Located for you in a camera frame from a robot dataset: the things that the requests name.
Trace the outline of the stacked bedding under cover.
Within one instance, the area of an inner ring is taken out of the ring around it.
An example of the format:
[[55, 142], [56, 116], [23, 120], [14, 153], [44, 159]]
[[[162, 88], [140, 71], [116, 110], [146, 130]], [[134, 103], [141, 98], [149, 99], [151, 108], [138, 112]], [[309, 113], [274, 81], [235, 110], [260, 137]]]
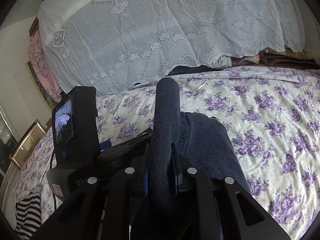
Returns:
[[309, 52], [295, 53], [287, 48], [284, 52], [277, 52], [272, 49], [260, 51], [254, 56], [244, 56], [241, 58], [222, 56], [213, 67], [201, 65], [199, 67], [177, 66], [169, 72], [169, 76], [181, 74], [196, 74], [202, 72], [220, 71], [232, 67], [243, 66], [265, 66], [265, 67], [284, 67], [300, 70], [319, 70], [312, 54]]

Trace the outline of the navy school cardigan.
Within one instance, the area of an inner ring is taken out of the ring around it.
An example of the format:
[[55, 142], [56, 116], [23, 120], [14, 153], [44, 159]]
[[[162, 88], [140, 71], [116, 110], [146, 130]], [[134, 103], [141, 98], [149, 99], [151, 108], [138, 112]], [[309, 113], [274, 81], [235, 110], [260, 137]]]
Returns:
[[227, 130], [217, 118], [201, 113], [180, 111], [180, 90], [177, 82], [163, 78], [157, 83], [155, 115], [148, 168], [148, 201], [135, 216], [131, 228], [132, 239], [182, 239], [197, 237], [191, 227], [195, 222], [187, 215], [195, 215], [194, 200], [177, 200], [170, 192], [173, 180], [169, 178], [171, 144], [177, 155], [203, 172], [209, 191], [211, 178], [234, 178], [245, 190], [248, 185], [235, 156]]

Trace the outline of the white lace cover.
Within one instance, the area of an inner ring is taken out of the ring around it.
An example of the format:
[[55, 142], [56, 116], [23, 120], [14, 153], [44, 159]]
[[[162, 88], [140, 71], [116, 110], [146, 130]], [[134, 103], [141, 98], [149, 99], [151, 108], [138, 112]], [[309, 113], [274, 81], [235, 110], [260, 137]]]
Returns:
[[305, 47], [295, 0], [44, 0], [38, 19], [65, 91], [113, 94], [176, 66]]

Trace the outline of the gold picture frame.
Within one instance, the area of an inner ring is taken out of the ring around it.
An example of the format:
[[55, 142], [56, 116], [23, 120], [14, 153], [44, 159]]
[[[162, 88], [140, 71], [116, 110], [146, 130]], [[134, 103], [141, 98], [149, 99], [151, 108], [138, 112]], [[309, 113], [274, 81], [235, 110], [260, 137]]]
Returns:
[[44, 127], [38, 119], [27, 129], [21, 140], [17, 143], [9, 159], [21, 170], [25, 162], [31, 156], [36, 145], [46, 134]]

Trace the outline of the pink floral fabric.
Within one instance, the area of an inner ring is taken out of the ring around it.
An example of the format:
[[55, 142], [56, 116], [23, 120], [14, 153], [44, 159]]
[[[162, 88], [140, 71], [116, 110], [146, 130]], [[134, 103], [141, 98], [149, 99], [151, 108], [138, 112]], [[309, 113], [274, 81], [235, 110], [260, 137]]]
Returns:
[[59, 103], [62, 99], [62, 88], [51, 70], [48, 59], [44, 53], [39, 29], [35, 31], [30, 38], [28, 55], [32, 68], [40, 84], [47, 94], [56, 103]]

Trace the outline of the black white striped garment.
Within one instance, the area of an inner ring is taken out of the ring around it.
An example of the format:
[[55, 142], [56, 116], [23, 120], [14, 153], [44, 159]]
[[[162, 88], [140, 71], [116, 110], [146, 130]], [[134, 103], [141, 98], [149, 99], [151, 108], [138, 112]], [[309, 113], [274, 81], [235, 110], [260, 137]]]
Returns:
[[33, 191], [16, 203], [15, 232], [20, 239], [30, 239], [41, 225], [41, 194]]

